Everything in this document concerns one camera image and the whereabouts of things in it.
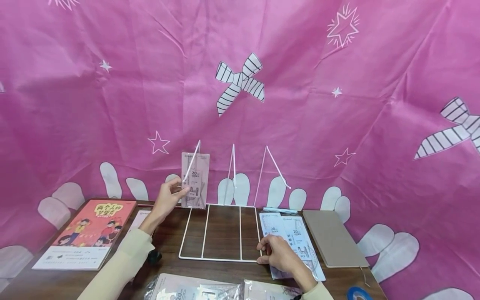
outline blue tape roll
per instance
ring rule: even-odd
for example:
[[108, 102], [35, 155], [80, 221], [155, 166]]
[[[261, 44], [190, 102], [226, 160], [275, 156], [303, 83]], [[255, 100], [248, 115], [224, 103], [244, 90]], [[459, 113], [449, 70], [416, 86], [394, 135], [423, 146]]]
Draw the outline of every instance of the blue tape roll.
[[348, 300], [373, 300], [370, 295], [362, 288], [351, 287], [347, 292]]

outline star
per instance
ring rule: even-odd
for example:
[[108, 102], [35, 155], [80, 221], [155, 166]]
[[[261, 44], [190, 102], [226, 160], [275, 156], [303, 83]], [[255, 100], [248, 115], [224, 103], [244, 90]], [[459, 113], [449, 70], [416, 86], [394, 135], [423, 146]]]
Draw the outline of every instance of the star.
[[353, 152], [353, 153], [348, 153], [348, 148], [347, 148], [347, 149], [343, 152], [342, 155], [335, 155], [337, 161], [336, 161], [334, 167], [336, 167], [336, 166], [339, 165], [339, 164], [345, 164], [345, 165], [346, 165], [346, 164], [348, 163], [348, 159], [349, 159], [350, 157], [352, 157], [352, 155], [354, 155], [354, 154], [356, 154], [356, 153], [355, 153], [355, 152]]
[[110, 73], [110, 69], [112, 67], [110, 67], [110, 65], [108, 64], [108, 62], [106, 62], [105, 60], [102, 60], [102, 62], [100, 63], [100, 68], [103, 68], [105, 69], [105, 71], [107, 71], [108, 73]]
[[335, 96], [335, 98], [337, 98], [338, 95], [341, 95], [343, 93], [342, 93], [342, 90], [338, 87], [333, 90], [332, 94]]
[[[336, 13], [336, 22], [332, 20], [332, 23], [328, 26], [332, 27], [331, 29], [329, 29], [329, 33], [327, 35], [327, 37], [331, 38], [330, 42], [328, 43], [330, 44], [332, 41], [335, 41], [335, 45], [337, 47], [340, 46], [343, 48], [343, 46], [345, 46], [349, 42], [351, 43], [351, 39], [354, 37], [353, 35], [359, 32], [358, 29], [355, 27], [359, 24], [358, 16], [355, 15], [355, 13], [357, 12], [357, 8], [355, 8], [354, 10], [349, 10], [348, 5], [346, 7], [343, 7], [342, 13]], [[348, 25], [340, 26], [340, 23], [345, 20], [346, 22], [348, 22]], [[344, 34], [342, 37], [342, 31], [347, 29], [350, 29], [349, 32]]]
[[[168, 141], [168, 140], [162, 140], [162, 138], [160, 137], [160, 134], [158, 134], [158, 132], [156, 132], [155, 139], [148, 139], [148, 140], [151, 141], [152, 144], [153, 144], [152, 154], [155, 154], [155, 152], [157, 152], [157, 151], [160, 151], [160, 152], [163, 152], [163, 153], [165, 153], [165, 154], [168, 154], [168, 151], [165, 150], [165, 146], [166, 146], [168, 143], [170, 143], [170, 141]], [[157, 147], [157, 146], [155, 145], [155, 141], [165, 142], [165, 143], [162, 144], [162, 146]]]

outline person's right hand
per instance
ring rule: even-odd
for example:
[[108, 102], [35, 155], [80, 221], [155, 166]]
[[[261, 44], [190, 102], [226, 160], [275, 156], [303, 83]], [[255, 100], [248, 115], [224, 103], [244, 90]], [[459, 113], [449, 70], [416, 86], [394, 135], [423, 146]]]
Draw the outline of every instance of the person's right hand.
[[305, 266], [287, 241], [280, 236], [267, 235], [258, 243], [257, 250], [266, 252], [266, 255], [257, 259], [258, 264], [270, 264], [287, 273], [293, 273], [299, 267]]
[[270, 264], [280, 271], [292, 274], [293, 279], [295, 279], [304, 293], [312, 290], [317, 285], [312, 271], [282, 237], [267, 235], [258, 243], [257, 250], [265, 251], [267, 254], [257, 259], [258, 264]]

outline notebook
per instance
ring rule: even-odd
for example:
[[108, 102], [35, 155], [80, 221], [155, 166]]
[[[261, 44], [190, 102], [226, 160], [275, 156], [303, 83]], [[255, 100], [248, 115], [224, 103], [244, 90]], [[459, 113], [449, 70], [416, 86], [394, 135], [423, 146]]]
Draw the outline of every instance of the notebook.
[[136, 201], [90, 200], [32, 269], [100, 269], [136, 205]]
[[303, 218], [327, 267], [369, 266], [336, 212], [304, 210]]

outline product package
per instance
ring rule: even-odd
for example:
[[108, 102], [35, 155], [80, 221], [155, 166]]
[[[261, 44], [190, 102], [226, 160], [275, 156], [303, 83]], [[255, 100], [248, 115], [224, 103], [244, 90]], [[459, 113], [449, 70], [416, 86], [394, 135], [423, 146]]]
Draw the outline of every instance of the product package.
[[[315, 280], [326, 280], [301, 216], [261, 212], [260, 223], [264, 236], [271, 234], [283, 237], [303, 263], [312, 271]], [[270, 266], [270, 271], [273, 279], [292, 278], [291, 274], [281, 272], [272, 266]]]
[[182, 207], [205, 209], [209, 168], [209, 154], [182, 152], [181, 177], [185, 178], [182, 188], [190, 187], [188, 194], [181, 200]]
[[245, 300], [293, 300], [301, 294], [298, 288], [290, 288], [271, 283], [244, 280]]
[[160, 274], [147, 286], [144, 300], [242, 300], [243, 285]]

